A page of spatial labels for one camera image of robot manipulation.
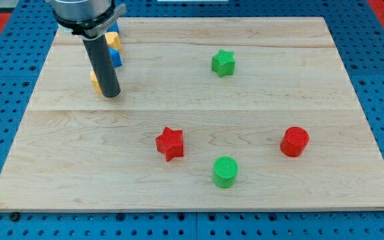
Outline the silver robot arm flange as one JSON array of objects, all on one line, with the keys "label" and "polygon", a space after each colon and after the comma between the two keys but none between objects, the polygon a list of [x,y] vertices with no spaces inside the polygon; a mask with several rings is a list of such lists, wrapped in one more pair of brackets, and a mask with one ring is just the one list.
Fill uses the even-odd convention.
[{"label": "silver robot arm flange", "polygon": [[58,25],[71,35],[91,41],[103,36],[127,12],[114,0],[50,0]]}]

